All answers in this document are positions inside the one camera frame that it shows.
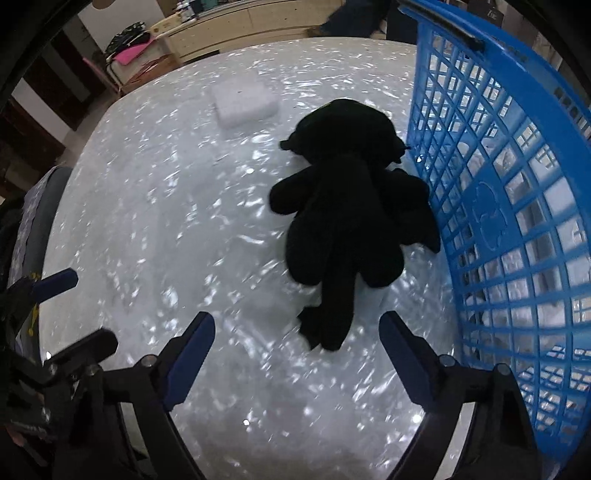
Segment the pearlescent tabletop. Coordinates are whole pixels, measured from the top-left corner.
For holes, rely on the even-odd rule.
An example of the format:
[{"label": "pearlescent tabletop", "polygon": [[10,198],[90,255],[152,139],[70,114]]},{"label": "pearlescent tabletop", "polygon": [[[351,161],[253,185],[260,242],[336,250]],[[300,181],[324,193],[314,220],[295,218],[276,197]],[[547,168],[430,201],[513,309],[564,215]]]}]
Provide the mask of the pearlescent tabletop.
[{"label": "pearlescent tabletop", "polygon": [[[42,356],[104,326],[119,339],[104,367],[133,365],[206,310],[216,340],[173,417],[208,478],[385,479],[423,412],[379,342],[378,319],[395,309],[437,353],[453,353],[444,254],[404,247],[391,287],[358,284],[343,348],[309,352],[296,315],[320,290],[287,275],[291,217],[273,214],[267,195],[307,165],[278,141],[331,100],[380,109],[405,138],[415,50],[358,38],[260,45],[187,65],[114,104],[54,221],[44,273],[71,266],[80,281],[42,305]],[[247,71],[279,94],[280,113],[221,131],[211,85]]]}]

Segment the blue plastic basket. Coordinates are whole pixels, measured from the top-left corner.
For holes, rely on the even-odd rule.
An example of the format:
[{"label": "blue plastic basket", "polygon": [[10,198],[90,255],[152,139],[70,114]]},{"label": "blue plastic basket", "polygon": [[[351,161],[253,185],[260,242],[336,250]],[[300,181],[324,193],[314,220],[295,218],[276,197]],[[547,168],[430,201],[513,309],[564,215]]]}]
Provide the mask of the blue plastic basket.
[{"label": "blue plastic basket", "polygon": [[540,450],[564,462],[591,416],[591,116],[527,46],[441,3],[419,20],[407,142],[431,185],[462,361],[504,362]]}]

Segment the black plush toy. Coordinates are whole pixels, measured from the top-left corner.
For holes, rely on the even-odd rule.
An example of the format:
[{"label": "black plush toy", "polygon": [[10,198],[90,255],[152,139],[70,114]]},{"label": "black plush toy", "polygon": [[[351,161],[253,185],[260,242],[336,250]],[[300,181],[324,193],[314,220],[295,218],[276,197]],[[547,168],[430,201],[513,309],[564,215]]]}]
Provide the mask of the black plush toy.
[{"label": "black plush toy", "polygon": [[390,285],[404,269],[400,245],[420,242],[439,252],[439,230],[428,186],[400,169],[405,145],[381,112],[339,99],[304,117],[283,150],[310,167],[269,193],[271,210],[296,213],[285,259],[294,280],[322,283],[322,303],[298,315],[310,347],[340,348],[353,320],[355,277],[373,288]]}]

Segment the basket handle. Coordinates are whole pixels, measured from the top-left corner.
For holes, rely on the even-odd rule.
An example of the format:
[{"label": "basket handle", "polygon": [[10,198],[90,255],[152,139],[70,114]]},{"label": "basket handle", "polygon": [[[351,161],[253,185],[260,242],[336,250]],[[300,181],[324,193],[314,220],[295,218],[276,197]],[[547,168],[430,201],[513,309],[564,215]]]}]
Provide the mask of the basket handle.
[{"label": "basket handle", "polygon": [[430,10],[422,5],[415,3],[413,0],[398,0],[400,7],[408,8],[432,21],[433,23],[440,25],[447,29],[454,36],[462,40],[472,51],[484,52],[484,41],[470,32],[464,30],[464,28],[451,22],[439,13]]}]

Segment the plush toy head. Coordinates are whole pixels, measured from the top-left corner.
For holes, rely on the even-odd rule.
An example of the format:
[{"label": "plush toy head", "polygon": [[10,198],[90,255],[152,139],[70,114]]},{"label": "plush toy head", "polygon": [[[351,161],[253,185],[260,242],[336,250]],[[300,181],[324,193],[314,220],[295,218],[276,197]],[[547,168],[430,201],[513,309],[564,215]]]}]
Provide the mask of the plush toy head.
[{"label": "plush toy head", "polygon": [[406,150],[386,115],[344,98],[306,115],[279,146],[302,155],[312,165],[339,154],[357,153],[368,165],[379,168],[400,163]]}]

